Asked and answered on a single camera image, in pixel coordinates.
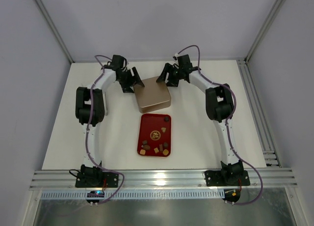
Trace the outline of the gold tin lid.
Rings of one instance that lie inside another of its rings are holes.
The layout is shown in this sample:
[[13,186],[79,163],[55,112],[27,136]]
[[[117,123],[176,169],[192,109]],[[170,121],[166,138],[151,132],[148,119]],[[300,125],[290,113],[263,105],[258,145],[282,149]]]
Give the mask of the gold tin lid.
[[152,108],[153,106],[169,107],[171,95],[165,81],[157,82],[158,77],[144,79],[144,86],[136,84],[133,89],[140,109]]

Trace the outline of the gold tin box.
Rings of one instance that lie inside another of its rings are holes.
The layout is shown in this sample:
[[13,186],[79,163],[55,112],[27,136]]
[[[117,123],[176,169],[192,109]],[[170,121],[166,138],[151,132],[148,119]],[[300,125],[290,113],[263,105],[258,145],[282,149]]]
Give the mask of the gold tin box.
[[137,104],[141,113],[149,113],[171,106],[171,100],[162,100],[161,102],[143,100],[137,101]]

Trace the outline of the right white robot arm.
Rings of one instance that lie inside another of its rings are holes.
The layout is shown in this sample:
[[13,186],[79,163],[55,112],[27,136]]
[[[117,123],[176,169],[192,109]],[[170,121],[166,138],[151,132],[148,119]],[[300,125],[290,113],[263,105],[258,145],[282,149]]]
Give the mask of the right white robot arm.
[[216,127],[221,147],[221,169],[205,171],[206,185],[236,186],[244,176],[244,167],[232,143],[235,95],[229,85],[213,82],[203,75],[199,66],[192,65],[189,55],[179,56],[176,60],[177,63],[165,64],[156,82],[166,82],[167,86],[177,87],[180,80],[185,80],[205,94],[206,114]]

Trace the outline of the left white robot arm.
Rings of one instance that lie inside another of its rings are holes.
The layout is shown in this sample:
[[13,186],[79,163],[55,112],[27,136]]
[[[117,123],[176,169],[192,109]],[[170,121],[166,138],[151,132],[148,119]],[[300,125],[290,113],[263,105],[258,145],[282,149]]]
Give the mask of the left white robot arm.
[[96,55],[101,66],[101,73],[95,81],[76,90],[75,116],[83,127],[86,155],[76,175],[77,188],[110,187],[116,188],[119,174],[102,167],[100,155],[100,126],[107,115],[104,94],[107,89],[118,82],[124,93],[134,93],[133,87],[144,86],[137,69],[128,68],[128,61],[120,55],[111,58]]

